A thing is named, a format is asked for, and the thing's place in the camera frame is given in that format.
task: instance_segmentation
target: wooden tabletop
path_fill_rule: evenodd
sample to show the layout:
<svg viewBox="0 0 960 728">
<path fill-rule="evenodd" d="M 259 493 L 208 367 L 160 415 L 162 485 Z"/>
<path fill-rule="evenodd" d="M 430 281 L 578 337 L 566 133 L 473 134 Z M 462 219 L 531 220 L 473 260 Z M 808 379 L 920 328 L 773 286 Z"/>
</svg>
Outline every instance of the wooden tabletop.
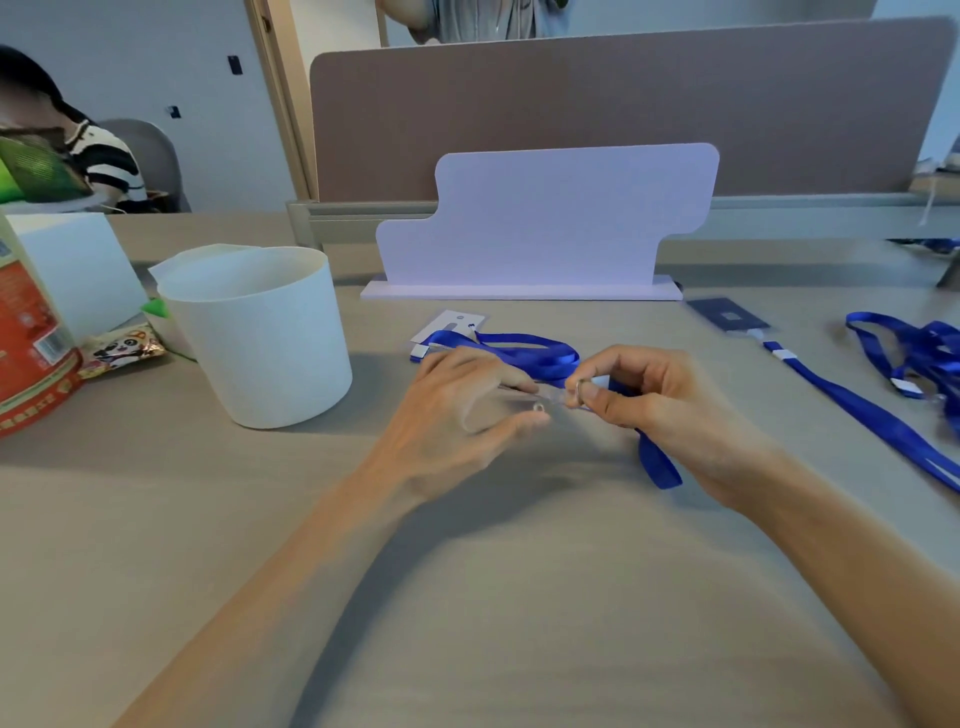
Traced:
<svg viewBox="0 0 960 728">
<path fill-rule="evenodd" d="M 292 244 L 285 215 L 114 218 L 134 263 Z M 375 246 L 330 246 L 353 386 L 279 431 L 234 425 L 175 357 L 95 380 L 0 440 L 0 724 L 105 728 L 364 456 L 445 307 L 487 331 L 688 349 L 734 402 L 939 563 L 960 499 L 750 340 L 682 303 L 362 301 Z M 822 376 L 953 457 L 927 404 L 868 365 L 845 314 L 960 322 L 946 263 L 883 241 L 664 244 L 688 296 L 728 295 Z M 298 726 L 905 725 L 784 558 L 691 480 L 662 493 L 632 433 L 555 423 L 403 525 L 318 664 Z"/>
</svg>

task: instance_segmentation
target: person's left hand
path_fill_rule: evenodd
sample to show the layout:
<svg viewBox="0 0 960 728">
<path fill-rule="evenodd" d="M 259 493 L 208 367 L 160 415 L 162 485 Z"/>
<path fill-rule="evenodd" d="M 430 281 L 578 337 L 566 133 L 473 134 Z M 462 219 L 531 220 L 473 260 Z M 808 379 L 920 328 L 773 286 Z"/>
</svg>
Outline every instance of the person's left hand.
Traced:
<svg viewBox="0 0 960 728">
<path fill-rule="evenodd" d="M 399 480 L 418 501 L 446 493 L 517 439 L 550 422 L 546 412 L 530 410 L 470 432 L 465 425 L 470 409 L 500 385 L 529 393 L 538 389 L 520 369 L 489 352 L 461 347 L 425 357 L 359 472 L 381 482 Z"/>
</svg>

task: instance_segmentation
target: gray chair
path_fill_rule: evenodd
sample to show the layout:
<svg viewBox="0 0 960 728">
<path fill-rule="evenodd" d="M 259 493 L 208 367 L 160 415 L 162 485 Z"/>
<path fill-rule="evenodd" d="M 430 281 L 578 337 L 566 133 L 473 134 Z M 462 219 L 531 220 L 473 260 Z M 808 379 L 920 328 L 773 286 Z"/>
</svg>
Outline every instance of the gray chair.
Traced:
<svg viewBox="0 0 960 728">
<path fill-rule="evenodd" d="M 170 195 L 170 208 L 174 212 L 190 211 L 190 204 L 183 194 L 177 150 L 160 127 L 139 119 L 108 119 L 95 123 L 115 133 L 130 147 L 149 189 Z"/>
</svg>

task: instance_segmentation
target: white box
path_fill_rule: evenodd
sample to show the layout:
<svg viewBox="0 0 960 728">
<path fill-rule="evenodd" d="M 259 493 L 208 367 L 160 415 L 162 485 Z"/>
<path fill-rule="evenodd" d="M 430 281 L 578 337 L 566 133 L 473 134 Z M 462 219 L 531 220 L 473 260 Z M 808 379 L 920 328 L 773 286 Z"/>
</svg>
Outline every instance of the white box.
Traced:
<svg viewBox="0 0 960 728">
<path fill-rule="evenodd" d="M 119 327 L 147 294 L 100 212 L 11 215 L 36 275 L 76 343 Z"/>
</svg>

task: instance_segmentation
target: white paper roll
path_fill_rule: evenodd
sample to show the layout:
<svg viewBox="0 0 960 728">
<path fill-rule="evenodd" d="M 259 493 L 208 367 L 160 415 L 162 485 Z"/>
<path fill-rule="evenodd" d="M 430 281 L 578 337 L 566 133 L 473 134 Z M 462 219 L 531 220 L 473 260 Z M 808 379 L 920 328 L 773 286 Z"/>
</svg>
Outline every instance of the white paper roll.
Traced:
<svg viewBox="0 0 960 728">
<path fill-rule="evenodd" d="M 256 429 L 325 412 L 353 381 L 326 255 L 249 248 L 184 264 L 157 292 L 230 417 Z"/>
</svg>

